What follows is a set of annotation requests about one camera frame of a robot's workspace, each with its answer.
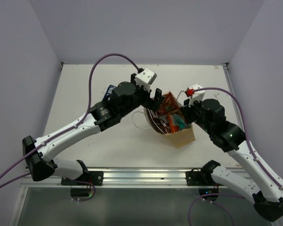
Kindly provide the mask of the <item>small red snack packet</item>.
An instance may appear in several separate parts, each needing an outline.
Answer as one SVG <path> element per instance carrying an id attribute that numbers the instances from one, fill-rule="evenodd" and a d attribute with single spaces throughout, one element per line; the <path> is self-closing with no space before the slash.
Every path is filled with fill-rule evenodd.
<path id="1" fill-rule="evenodd" d="M 171 92 L 164 94 L 163 97 L 164 100 L 161 102 L 158 109 L 160 115 L 165 115 L 179 109 L 179 104 Z"/>

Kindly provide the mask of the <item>red Doritos chip bag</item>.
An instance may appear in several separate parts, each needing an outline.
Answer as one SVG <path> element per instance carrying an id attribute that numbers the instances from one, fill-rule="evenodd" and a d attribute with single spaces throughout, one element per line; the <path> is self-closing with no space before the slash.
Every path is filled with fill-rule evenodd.
<path id="1" fill-rule="evenodd" d="M 157 112 L 154 111 L 150 111 L 150 114 L 155 125 L 159 126 L 161 129 L 170 129 L 169 122 L 165 116 L 159 115 Z"/>

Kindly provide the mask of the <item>brown paper bag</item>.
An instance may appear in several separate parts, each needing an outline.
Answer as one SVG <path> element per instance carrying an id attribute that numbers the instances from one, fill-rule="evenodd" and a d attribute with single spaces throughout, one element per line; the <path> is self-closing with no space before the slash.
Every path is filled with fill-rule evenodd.
<path id="1" fill-rule="evenodd" d="M 180 107 L 182 105 L 179 102 L 178 102 L 178 104 L 179 104 L 179 109 L 172 111 L 172 112 L 169 112 L 169 114 L 178 114 L 185 121 L 183 113 L 180 111 Z M 153 128 L 150 127 L 150 125 L 148 127 L 144 127 L 144 128 L 141 128 L 141 129 L 153 129 L 157 134 L 159 134 L 161 137 L 165 138 L 165 140 L 167 140 L 170 143 L 171 146 L 173 146 L 175 148 L 181 148 L 181 147 L 184 147 L 184 146 L 186 146 L 186 145 L 188 145 L 188 144 L 190 144 L 190 143 L 192 143 L 196 140 L 192 124 L 186 123 L 186 126 L 187 126 L 186 129 L 179 130 L 176 133 L 170 132 L 170 133 L 164 134 L 164 135 L 157 133 Z"/>

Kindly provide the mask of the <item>teal Fox's candy bag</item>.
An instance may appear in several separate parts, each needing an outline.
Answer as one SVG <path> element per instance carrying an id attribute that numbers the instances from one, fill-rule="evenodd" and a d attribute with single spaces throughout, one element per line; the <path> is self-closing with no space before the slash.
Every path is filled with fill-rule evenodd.
<path id="1" fill-rule="evenodd" d="M 179 130 L 186 129 L 187 126 L 185 121 L 178 114 L 174 114 L 173 119 L 175 121 L 175 125 L 179 127 Z"/>

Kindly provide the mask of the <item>brown chip bag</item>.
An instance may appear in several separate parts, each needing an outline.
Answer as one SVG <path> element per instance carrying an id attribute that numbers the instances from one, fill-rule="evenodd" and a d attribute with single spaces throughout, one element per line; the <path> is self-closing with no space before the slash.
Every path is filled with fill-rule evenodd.
<path id="1" fill-rule="evenodd" d="M 160 117 L 158 112 L 149 110 L 147 108 L 143 109 L 145 119 L 147 123 L 159 134 L 168 134 L 170 133 L 170 129 L 165 123 L 165 121 Z"/>

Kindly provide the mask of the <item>orange snack packet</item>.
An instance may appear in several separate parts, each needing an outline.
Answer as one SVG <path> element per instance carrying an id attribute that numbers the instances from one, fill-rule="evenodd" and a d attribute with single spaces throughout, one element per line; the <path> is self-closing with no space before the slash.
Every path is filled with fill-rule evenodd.
<path id="1" fill-rule="evenodd" d="M 170 127 L 170 132 L 171 133 L 176 133 L 179 131 L 179 126 L 177 124 L 177 119 L 178 117 L 178 114 L 167 114 L 167 119 L 168 119 L 168 122 L 169 122 L 169 127 Z"/>

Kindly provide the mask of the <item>blue snack bag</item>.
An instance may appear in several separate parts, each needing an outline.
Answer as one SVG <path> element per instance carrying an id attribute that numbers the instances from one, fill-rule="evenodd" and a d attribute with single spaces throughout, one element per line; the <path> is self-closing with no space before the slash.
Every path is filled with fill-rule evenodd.
<path id="1" fill-rule="evenodd" d="M 116 88 L 116 86 L 114 86 L 114 85 L 109 85 L 108 88 L 107 88 L 107 90 L 106 90 L 106 92 L 105 92 L 104 98 L 106 98 L 106 97 L 108 97 L 109 95 L 111 95 L 112 90 L 113 90 L 114 88 Z"/>

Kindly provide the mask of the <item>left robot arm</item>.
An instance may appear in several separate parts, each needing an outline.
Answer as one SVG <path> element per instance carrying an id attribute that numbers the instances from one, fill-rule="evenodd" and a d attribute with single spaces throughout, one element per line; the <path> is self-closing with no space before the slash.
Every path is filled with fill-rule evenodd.
<path id="1" fill-rule="evenodd" d="M 156 89 L 150 97 L 150 86 L 157 74 L 146 68 L 131 75 L 130 82 L 121 82 L 111 94 L 89 107 L 86 114 L 65 127 L 37 139 L 23 139 L 23 155 L 33 181 L 50 176 L 64 177 L 83 185 L 90 181 L 87 167 L 82 160 L 69 161 L 57 157 L 62 151 L 89 136 L 98 134 L 120 123 L 121 119 L 139 106 L 156 111 L 163 101 L 162 91 Z"/>

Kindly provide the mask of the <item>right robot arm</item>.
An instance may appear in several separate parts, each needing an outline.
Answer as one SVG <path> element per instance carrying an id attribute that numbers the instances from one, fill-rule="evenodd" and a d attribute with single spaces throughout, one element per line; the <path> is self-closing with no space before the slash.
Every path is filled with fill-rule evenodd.
<path id="1" fill-rule="evenodd" d="M 283 216 L 283 179 L 247 141 L 246 134 L 225 116 L 225 108 L 215 99 L 194 101 L 186 99 L 181 107 L 187 123 L 195 123 L 209 136 L 214 145 L 235 159 L 251 180 L 230 172 L 216 161 L 201 168 L 201 181 L 225 185 L 246 198 L 265 220 L 275 222 Z"/>

